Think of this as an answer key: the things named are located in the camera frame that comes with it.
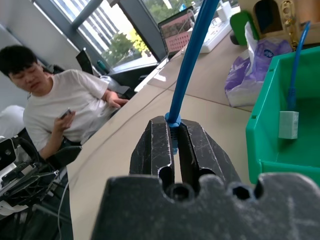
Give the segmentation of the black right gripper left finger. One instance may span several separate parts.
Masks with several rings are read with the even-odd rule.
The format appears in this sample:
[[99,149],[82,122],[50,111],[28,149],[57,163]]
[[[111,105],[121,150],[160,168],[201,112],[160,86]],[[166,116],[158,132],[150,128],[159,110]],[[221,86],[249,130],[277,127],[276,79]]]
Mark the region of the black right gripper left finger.
[[152,175],[173,181],[174,156],[170,128],[164,116],[149,120],[130,158],[130,175]]

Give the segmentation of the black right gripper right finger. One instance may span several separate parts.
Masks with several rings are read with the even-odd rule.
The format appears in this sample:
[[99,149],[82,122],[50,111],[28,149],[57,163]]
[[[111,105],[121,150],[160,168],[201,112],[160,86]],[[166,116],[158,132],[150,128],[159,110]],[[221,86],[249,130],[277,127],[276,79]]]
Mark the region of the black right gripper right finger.
[[177,137],[183,183],[198,191],[203,175],[216,175],[225,184],[241,180],[227,153],[198,122],[183,120]]

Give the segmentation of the silver smartphone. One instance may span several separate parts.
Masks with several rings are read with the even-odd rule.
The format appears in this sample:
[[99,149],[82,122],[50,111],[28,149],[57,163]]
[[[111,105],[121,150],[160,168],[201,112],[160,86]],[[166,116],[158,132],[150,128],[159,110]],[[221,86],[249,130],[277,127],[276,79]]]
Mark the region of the silver smartphone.
[[71,111],[71,109],[68,107],[58,118],[59,119],[64,119],[66,116],[68,116],[69,114],[71,114],[72,113],[72,111]]

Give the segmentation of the green plastic bin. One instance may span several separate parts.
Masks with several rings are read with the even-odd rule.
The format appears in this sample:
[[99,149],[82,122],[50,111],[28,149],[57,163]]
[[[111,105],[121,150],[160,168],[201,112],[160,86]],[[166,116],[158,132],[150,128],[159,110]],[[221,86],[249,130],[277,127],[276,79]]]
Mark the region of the green plastic bin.
[[287,110],[295,53],[275,56],[245,134],[249,180],[267,172],[299,173],[320,187],[320,46],[301,51],[295,80],[297,139],[281,139],[279,115]]

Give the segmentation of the white coupler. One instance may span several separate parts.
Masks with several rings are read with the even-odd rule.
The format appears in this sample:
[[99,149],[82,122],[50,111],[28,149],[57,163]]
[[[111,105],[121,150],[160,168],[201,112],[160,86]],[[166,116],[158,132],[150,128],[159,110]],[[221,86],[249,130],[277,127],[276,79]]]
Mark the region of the white coupler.
[[280,139],[294,140],[298,138],[299,112],[280,111],[278,137]]

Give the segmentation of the person's left hand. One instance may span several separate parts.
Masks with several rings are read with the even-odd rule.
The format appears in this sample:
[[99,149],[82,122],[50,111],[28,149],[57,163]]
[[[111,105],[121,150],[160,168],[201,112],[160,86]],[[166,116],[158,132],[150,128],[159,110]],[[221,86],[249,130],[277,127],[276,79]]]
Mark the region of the person's left hand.
[[117,109],[122,108],[129,101],[128,99],[120,98],[116,92],[110,90],[106,91],[105,99],[111,107]]

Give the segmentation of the person's right hand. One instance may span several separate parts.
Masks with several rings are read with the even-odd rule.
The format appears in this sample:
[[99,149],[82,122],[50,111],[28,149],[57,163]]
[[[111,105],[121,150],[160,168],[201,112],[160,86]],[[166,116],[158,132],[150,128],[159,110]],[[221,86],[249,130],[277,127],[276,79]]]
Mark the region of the person's right hand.
[[75,112],[71,111],[63,118],[56,118],[54,121],[53,133],[63,133],[65,130],[69,129],[75,118]]

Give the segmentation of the purple white plastic bag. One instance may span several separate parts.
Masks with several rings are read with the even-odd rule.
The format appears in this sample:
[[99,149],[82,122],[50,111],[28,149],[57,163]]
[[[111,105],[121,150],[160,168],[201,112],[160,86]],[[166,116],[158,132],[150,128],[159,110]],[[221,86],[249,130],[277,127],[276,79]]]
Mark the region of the purple white plastic bag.
[[292,52],[287,40],[275,37],[256,40],[249,22],[244,26],[244,36],[247,50],[234,60],[224,85],[231,107],[254,106],[272,58]]

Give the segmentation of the person in white t-shirt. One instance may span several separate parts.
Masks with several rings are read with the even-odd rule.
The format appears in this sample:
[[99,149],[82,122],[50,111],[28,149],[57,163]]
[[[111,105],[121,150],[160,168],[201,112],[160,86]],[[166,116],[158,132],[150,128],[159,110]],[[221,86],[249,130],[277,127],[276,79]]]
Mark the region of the person in white t-shirt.
[[[46,73],[32,50],[23,45],[0,50],[0,72],[30,94],[23,122],[44,160],[60,149],[64,139],[84,144],[119,109],[106,101],[106,92],[112,91],[107,81],[77,69]],[[55,119],[67,108],[75,112],[71,127],[54,133]]]

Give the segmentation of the green bottle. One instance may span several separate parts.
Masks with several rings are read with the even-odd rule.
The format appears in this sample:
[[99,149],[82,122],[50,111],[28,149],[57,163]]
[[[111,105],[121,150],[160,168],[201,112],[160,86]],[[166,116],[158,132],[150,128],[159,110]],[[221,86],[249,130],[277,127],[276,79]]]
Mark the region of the green bottle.
[[105,74],[108,74],[108,73],[109,73],[107,67],[105,66],[105,64],[104,64],[101,60],[98,60],[98,61],[97,61],[97,65],[99,66],[99,68],[100,68],[101,70],[103,70],[103,72],[104,72]]

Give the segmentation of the black chair backrest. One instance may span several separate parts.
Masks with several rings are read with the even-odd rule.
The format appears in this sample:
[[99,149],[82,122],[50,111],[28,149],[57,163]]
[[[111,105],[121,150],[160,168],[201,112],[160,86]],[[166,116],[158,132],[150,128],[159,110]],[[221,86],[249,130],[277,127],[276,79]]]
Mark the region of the black chair backrest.
[[88,56],[88,54],[86,52],[85,47],[76,55],[75,58],[76,58],[77,62],[79,63],[81,70],[83,72],[86,72],[91,75],[94,74],[92,63],[91,63],[90,57]]

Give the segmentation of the white power strip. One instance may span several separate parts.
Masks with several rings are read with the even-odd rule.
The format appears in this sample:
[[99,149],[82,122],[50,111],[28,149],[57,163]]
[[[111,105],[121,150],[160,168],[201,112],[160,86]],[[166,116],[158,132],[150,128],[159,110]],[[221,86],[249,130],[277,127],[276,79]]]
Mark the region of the white power strip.
[[214,18],[208,28],[200,53],[210,53],[232,30],[230,20]]

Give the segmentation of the white power adapter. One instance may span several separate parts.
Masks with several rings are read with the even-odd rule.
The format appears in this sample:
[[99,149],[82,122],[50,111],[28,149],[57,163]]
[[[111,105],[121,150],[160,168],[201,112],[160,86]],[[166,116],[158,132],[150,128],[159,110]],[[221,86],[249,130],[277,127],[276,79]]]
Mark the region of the white power adapter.
[[222,22],[228,21],[232,16],[232,7],[229,1],[219,2],[219,6],[216,9],[219,19]]

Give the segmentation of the wooden toy house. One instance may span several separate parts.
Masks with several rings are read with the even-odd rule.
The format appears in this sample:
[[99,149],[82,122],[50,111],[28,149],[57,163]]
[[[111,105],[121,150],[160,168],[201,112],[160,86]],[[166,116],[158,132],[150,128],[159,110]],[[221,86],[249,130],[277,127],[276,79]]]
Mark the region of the wooden toy house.
[[279,38],[296,46],[310,22],[305,45],[320,45],[320,0],[238,0],[249,13],[260,38]]

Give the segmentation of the dark window frame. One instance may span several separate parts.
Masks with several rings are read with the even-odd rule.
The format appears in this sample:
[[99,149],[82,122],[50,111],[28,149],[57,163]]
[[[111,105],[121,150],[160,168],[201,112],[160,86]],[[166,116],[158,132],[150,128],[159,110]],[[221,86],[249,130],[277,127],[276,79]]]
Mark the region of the dark window frame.
[[156,65],[166,58],[158,23],[197,0],[32,0],[93,66],[108,73]]

